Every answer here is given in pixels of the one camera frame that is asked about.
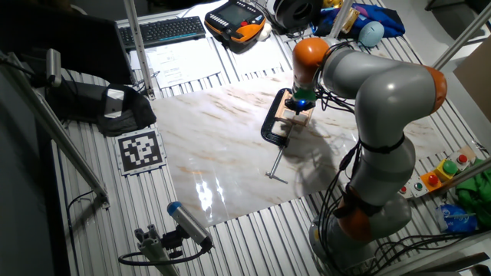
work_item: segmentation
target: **metal rod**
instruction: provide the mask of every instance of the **metal rod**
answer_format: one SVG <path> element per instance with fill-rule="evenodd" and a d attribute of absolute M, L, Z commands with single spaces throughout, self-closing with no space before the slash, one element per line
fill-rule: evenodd
<path fill-rule="evenodd" d="M 465 43 L 468 42 L 470 37 L 481 28 L 486 21 L 491 17 L 491 3 L 489 3 L 484 10 L 477 16 L 476 19 L 466 28 L 466 30 L 455 40 L 455 42 L 450 46 L 435 62 L 433 68 L 437 70 L 442 70 L 443 66 L 461 49 Z"/>
<path fill-rule="evenodd" d="M 20 61 L 14 54 L 9 54 L 8 61 L 22 67 Z M 95 191 L 97 197 L 102 201 L 103 207 L 109 207 L 106 189 L 101 185 L 92 168 L 89 167 L 84 157 L 71 142 L 70 137 L 64 131 L 63 126 L 44 97 L 31 87 L 25 74 L 19 70 L 9 66 L 0 66 L 0 71 L 4 72 L 7 80 L 32 111 L 36 120 L 44 127 L 50 137 L 53 138 L 87 184 Z"/>
<path fill-rule="evenodd" d="M 460 183 L 468 180 L 469 178 L 474 177 L 475 175 L 478 175 L 488 169 L 491 169 L 491 157 L 488 157 L 479 165 L 471 166 L 469 169 L 466 169 L 465 171 L 461 172 L 460 174 L 453 177 L 452 179 L 444 182 L 443 187 L 438 190 L 438 193 L 445 192 L 459 185 Z"/>
<path fill-rule="evenodd" d="M 152 82 L 150 81 L 150 69 L 148 68 L 145 47 L 143 46 L 143 39 L 141 37 L 140 24 L 138 24 L 138 15 L 135 8 L 135 2 L 134 0 L 123 0 L 123 2 L 128 21 L 130 22 L 131 34 L 133 35 L 133 39 L 135 41 L 138 61 L 140 62 L 141 73 L 143 75 L 143 81 L 145 82 L 145 89 L 147 89 L 148 97 L 151 100 L 155 100 L 155 93 L 153 92 Z"/>
<path fill-rule="evenodd" d="M 290 138 L 290 135 L 292 134 L 293 131 L 293 126 L 290 128 L 288 131 L 288 135 L 286 136 L 286 144 L 288 144 L 288 139 Z M 273 167 L 271 168 L 271 172 L 266 172 L 266 175 L 269 176 L 270 179 L 276 179 L 278 181 L 283 182 L 284 184 L 288 184 L 288 181 L 285 181 L 283 179 L 280 179 L 279 177 L 275 176 L 276 169 L 278 168 L 279 162 L 283 157 L 283 151 L 285 150 L 286 146 L 283 145 L 280 147 L 280 150 L 278 152 L 278 155 L 276 156 L 275 163 L 273 164 Z"/>
<path fill-rule="evenodd" d="M 330 38 L 338 38 L 339 32 L 344 26 L 344 21 L 349 14 L 350 8 L 353 5 L 354 0 L 345 0 L 343 5 L 339 10 L 338 16 L 336 16 L 336 21 L 332 25 L 331 33 L 328 35 Z"/>

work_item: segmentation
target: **marble board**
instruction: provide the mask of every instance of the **marble board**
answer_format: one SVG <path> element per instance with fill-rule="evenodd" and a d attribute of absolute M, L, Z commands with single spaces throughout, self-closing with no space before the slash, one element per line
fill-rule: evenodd
<path fill-rule="evenodd" d="M 288 72 L 152 102 L 177 198 L 206 227 L 325 189 L 355 145 L 354 115 L 319 104 L 279 163 L 276 175 L 288 184 L 265 176 L 278 147 L 261 126 L 276 93 L 292 83 Z M 444 151 L 428 118 L 404 132 L 418 159 Z"/>

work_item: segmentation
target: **black keyboard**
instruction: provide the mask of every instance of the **black keyboard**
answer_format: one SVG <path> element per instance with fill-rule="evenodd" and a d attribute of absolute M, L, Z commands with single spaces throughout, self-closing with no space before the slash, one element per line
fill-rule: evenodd
<path fill-rule="evenodd" d="M 205 29 L 199 17 L 177 18 L 140 25 L 145 47 L 155 47 L 205 37 Z M 135 49 L 130 27 L 120 28 L 124 48 Z"/>

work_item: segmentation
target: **paper document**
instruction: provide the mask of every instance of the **paper document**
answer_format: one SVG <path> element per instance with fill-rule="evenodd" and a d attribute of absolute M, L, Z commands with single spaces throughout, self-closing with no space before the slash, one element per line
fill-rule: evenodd
<path fill-rule="evenodd" d="M 160 88 L 195 81 L 220 72 L 220 60 L 206 38 L 156 48 L 152 57 L 154 71 L 160 71 Z"/>
<path fill-rule="evenodd" d="M 246 52 L 232 54 L 232 56 L 236 61 L 236 68 L 241 74 L 281 67 L 279 63 L 280 49 L 271 38 L 258 41 Z"/>
<path fill-rule="evenodd" d="M 153 68 L 152 61 L 157 54 L 156 48 L 145 49 L 145 54 L 147 56 L 148 68 Z M 136 51 L 130 52 L 130 65 L 131 69 L 139 70 L 141 69 L 140 61 L 138 60 L 138 54 Z"/>
<path fill-rule="evenodd" d="M 208 3 L 208 4 L 195 5 L 191 8 L 188 8 L 187 10 L 179 13 L 177 15 L 177 17 L 182 18 L 182 17 L 199 16 L 199 19 L 200 19 L 201 23 L 203 23 L 203 27 L 205 28 L 206 37 L 211 38 L 212 34 L 208 31 L 208 29 L 205 26 L 205 16 L 208 12 L 218 8 L 219 6 L 221 6 L 225 3 L 227 3 L 227 0 L 221 0 L 221 1 Z"/>

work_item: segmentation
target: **black cloth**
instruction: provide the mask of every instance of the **black cloth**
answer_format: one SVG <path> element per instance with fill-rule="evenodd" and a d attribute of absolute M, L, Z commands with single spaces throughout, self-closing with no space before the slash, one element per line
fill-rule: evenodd
<path fill-rule="evenodd" d="M 106 118 L 104 116 L 107 91 L 109 89 L 122 90 L 124 92 L 123 109 L 121 116 L 117 118 Z M 110 84 L 102 95 L 101 106 L 101 115 L 97 117 L 97 122 L 99 131 L 105 136 L 119 136 L 130 131 L 142 130 L 157 121 L 148 99 L 133 88 L 124 85 Z"/>

